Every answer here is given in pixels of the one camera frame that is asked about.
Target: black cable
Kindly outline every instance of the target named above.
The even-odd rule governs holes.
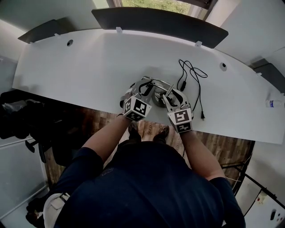
[[[203,106],[202,106],[202,102],[201,102],[201,84],[200,84],[200,81],[199,81],[199,77],[201,77],[201,78],[207,78],[208,75],[207,75],[204,71],[200,70],[199,68],[193,67],[192,63],[191,63],[190,61],[188,61],[188,60],[183,61],[183,60],[179,59],[178,62],[179,62],[179,65],[182,67],[183,72],[182,72],[182,76],[180,77],[180,79],[179,79],[178,82],[177,82],[177,89],[180,90],[180,91],[183,91],[183,90],[185,89],[186,80],[187,80],[188,74],[187,74],[187,71],[186,71],[186,69],[184,68],[184,66],[187,66],[187,67],[190,69],[190,70],[189,70],[189,73],[191,74],[191,76],[196,80],[196,82],[197,82],[198,85],[199,85],[198,97],[197,97],[197,99],[196,99],[196,101],[195,101],[195,105],[194,105],[192,111],[195,110],[196,105],[197,105],[197,102],[198,102],[198,100],[199,100],[199,101],[200,101],[200,105],[201,105],[201,111],[202,111],[202,113],[201,113],[201,118],[204,119],[205,117],[204,117]],[[184,74],[186,74],[186,77],[185,77],[185,80],[184,80],[183,83],[182,83],[182,86],[181,86],[180,89],[179,89],[179,82],[180,82],[180,80],[183,78]]]

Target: plug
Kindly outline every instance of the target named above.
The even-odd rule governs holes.
[[[201,119],[204,121],[205,120],[205,116],[204,116],[204,112],[201,112]]]
[[[180,88],[180,91],[183,92],[183,90],[185,89],[185,86],[186,86],[186,81],[183,81],[182,82],[182,86]]]

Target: sneaker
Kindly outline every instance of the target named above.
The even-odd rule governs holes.
[[[163,126],[159,129],[157,135],[161,135],[162,138],[166,138],[169,134],[169,126]]]
[[[138,123],[132,121],[132,123],[130,123],[129,127],[128,127],[128,131],[131,134],[132,131],[137,131],[138,132]]]

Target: person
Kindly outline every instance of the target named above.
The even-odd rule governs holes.
[[[104,162],[128,128],[111,162]],[[96,132],[63,171],[55,193],[70,197],[54,227],[244,228],[243,214],[214,155],[188,131],[181,133],[191,169],[166,144],[165,126],[141,142],[138,126],[119,115]]]

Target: window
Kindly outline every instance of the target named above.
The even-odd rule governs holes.
[[[188,15],[191,5],[177,0],[121,0],[122,6],[162,9]]]
[[[182,13],[206,20],[218,0],[93,0],[104,1],[113,7],[145,7]]]

